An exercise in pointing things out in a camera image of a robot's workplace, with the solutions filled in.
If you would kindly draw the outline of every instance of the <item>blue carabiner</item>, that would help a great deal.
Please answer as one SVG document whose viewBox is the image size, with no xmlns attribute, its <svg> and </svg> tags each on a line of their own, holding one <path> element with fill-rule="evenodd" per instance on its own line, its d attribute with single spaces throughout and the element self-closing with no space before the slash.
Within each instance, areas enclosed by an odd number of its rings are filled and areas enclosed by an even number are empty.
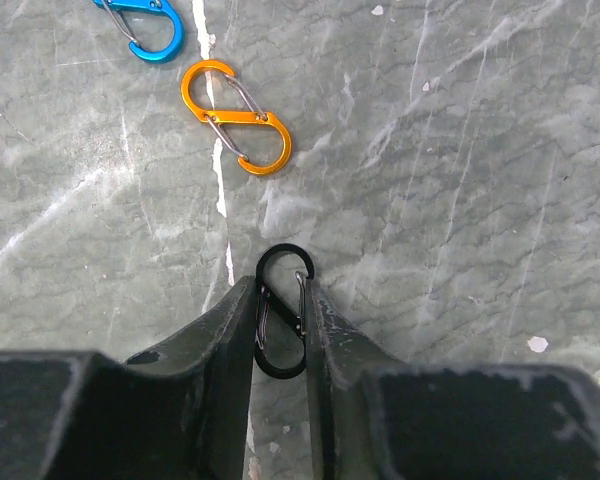
<svg viewBox="0 0 600 480">
<path fill-rule="evenodd" d="M 168 0 L 93 0 L 93 3 L 111 15 L 116 26 L 130 40 L 129 49 L 141 60 L 147 63 L 167 63 L 176 58 L 180 50 L 182 50 L 185 38 L 184 25 Z M 169 17 L 173 22 L 173 38 L 171 39 L 171 43 L 159 52 L 144 50 L 124 21 L 114 14 L 115 12 L 119 15 L 123 10 Z"/>
</svg>

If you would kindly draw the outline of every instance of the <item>carabiner hook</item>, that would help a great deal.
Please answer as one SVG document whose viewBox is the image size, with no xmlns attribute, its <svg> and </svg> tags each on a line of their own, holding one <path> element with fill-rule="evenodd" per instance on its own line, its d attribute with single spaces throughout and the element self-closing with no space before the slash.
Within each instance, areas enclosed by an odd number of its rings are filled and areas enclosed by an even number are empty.
<svg viewBox="0 0 600 480">
<path fill-rule="evenodd" d="M 298 313 L 294 313 L 293 310 L 287 305 L 287 303 L 280 298 L 267 284 L 264 279 L 264 269 L 267 262 L 279 253 L 293 253 L 298 255 L 304 262 L 305 268 L 307 269 L 306 277 L 302 273 L 296 272 L 296 280 L 300 284 L 300 308 Z M 280 380 L 286 380 L 289 378 L 297 377 L 300 375 L 306 366 L 305 361 L 305 314 L 304 314 L 304 302 L 305 302 L 305 279 L 311 280 L 315 276 L 315 267 L 313 260 L 309 254 L 297 245 L 292 243 L 280 243 L 274 245 L 269 250 L 262 254 L 258 264 L 256 266 L 256 286 L 260 289 L 260 297 L 258 298 L 258 327 L 256 330 L 256 345 L 254 349 L 254 357 L 256 363 L 264 373 L 270 377 L 277 378 Z M 293 333 L 302 341 L 302 360 L 290 368 L 278 368 L 269 363 L 264 355 L 264 346 L 267 341 L 266 326 L 269 309 L 272 308 L 275 312 L 280 315 L 280 318 L 287 324 Z"/>
<path fill-rule="evenodd" d="M 129 49 L 133 54 L 147 63 L 167 63 L 178 56 L 184 45 L 184 25 L 178 13 L 168 0 L 93 0 L 100 8 L 107 11 L 116 27 L 130 40 Z M 120 12 L 123 10 L 139 13 L 164 15 L 173 22 L 173 38 L 171 43 L 159 52 L 148 52 L 140 45 L 138 39 L 124 23 Z"/>
<path fill-rule="evenodd" d="M 235 88 L 242 99 L 245 101 L 251 111 L 235 111 L 235 110 L 205 110 L 193 101 L 191 98 L 191 84 L 198 75 L 216 71 L 224 75 L 227 83 Z M 278 117 L 271 112 L 262 110 L 245 86 L 236 78 L 235 72 L 226 63 L 218 60 L 203 60 L 193 65 L 182 78 L 181 84 L 182 99 L 189 110 L 202 123 L 208 123 L 216 132 L 218 138 L 222 140 L 225 146 L 238 156 L 238 163 L 247 172 L 254 175 L 270 175 L 284 167 L 291 157 L 291 135 L 282 124 Z M 224 123 L 236 123 L 241 125 L 266 125 L 275 128 L 282 137 L 282 153 L 278 160 L 270 165 L 258 166 L 249 161 L 249 158 L 235 146 L 221 125 Z"/>
</svg>

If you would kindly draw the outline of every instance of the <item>carabiner gate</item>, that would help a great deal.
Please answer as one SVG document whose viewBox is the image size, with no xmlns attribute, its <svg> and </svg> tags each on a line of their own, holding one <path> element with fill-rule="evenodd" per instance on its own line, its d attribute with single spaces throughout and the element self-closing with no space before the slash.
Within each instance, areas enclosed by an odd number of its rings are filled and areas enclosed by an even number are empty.
<svg viewBox="0 0 600 480">
<path fill-rule="evenodd" d="M 184 25 L 178 13 L 169 4 L 168 0 L 93 0 L 98 7 L 107 11 L 118 30 L 130 41 L 129 49 L 133 54 L 147 63 L 167 63 L 178 56 L 184 45 Z M 173 38 L 171 43 L 159 52 L 148 52 L 140 45 L 139 40 L 133 35 L 125 24 L 120 12 L 122 11 L 164 15 L 173 22 Z"/>
<path fill-rule="evenodd" d="M 298 255 L 304 262 L 307 269 L 306 277 L 296 272 L 296 280 L 300 285 L 300 308 L 298 314 L 286 304 L 267 284 L 264 279 L 264 269 L 267 262 L 279 253 L 293 253 Z M 270 377 L 286 380 L 300 375 L 306 366 L 305 361 L 305 280 L 311 280 L 315 276 L 315 267 L 309 254 L 302 248 L 292 243 L 280 243 L 274 245 L 269 250 L 262 254 L 256 266 L 256 286 L 260 289 L 260 297 L 258 298 L 258 327 L 256 330 L 256 344 L 254 349 L 254 357 L 256 363 L 264 373 Z M 302 360 L 290 368 L 278 368 L 272 365 L 264 355 L 264 347 L 267 341 L 266 326 L 269 309 L 273 309 L 280 318 L 293 330 L 293 333 L 302 341 Z"/>
<path fill-rule="evenodd" d="M 237 90 L 250 111 L 234 110 L 205 110 L 193 101 L 191 97 L 191 84 L 202 73 L 208 71 L 220 72 L 224 75 L 227 83 Z M 195 117 L 202 123 L 208 123 L 216 132 L 216 135 L 222 143 L 238 157 L 238 163 L 247 172 L 254 175 L 270 175 L 284 167 L 291 157 L 291 135 L 282 124 L 278 117 L 271 112 L 262 110 L 246 87 L 236 78 L 235 72 L 226 63 L 218 60 L 203 60 L 193 65 L 182 78 L 181 84 L 182 99 L 185 105 L 191 110 Z M 278 160 L 270 165 L 258 166 L 249 161 L 249 158 L 242 153 L 222 129 L 222 124 L 236 123 L 241 125 L 266 125 L 275 128 L 282 137 L 282 153 Z"/>
</svg>

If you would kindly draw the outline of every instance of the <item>black metal frame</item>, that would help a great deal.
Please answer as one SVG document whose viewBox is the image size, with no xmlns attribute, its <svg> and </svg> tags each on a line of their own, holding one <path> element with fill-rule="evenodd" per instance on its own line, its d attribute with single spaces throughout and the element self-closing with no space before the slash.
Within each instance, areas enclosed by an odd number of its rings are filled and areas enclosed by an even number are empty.
<svg viewBox="0 0 600 480">
<path fill-rule="evenodd" d="M 600 478 L 600 389 L 557 366 L 415 368 L 305 284 L 314 478 Z M 0 480 L 239 479 L 260 288 L 124 365 L 0 352 Z"/>
</svg>

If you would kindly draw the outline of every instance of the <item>gray surface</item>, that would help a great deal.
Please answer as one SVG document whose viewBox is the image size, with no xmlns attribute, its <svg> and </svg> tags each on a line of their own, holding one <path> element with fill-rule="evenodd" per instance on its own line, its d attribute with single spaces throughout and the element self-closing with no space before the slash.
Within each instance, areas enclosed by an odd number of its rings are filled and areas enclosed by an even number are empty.
<svg viewBox="0 0 600 480">
<path fill-rule="evenodd" d="M 600 380 L 600 1 L 376 5 L 176 0 L 185 51 L 149 67 L 89 0 L 0 1 L 0 348 L 122 359 L 284 240 L 400 358 Z M 170 38 L 128 18 L 150 46 Z M 269 178 L 224 152 L 226 218 L 213 132 L 179 93 L 196 22 L 295 142 Z M 279 149 L 231 133 L 253 158 Z M 302 379 L 254 381 L 252 477 L 310 477 Z"/>
</svg>

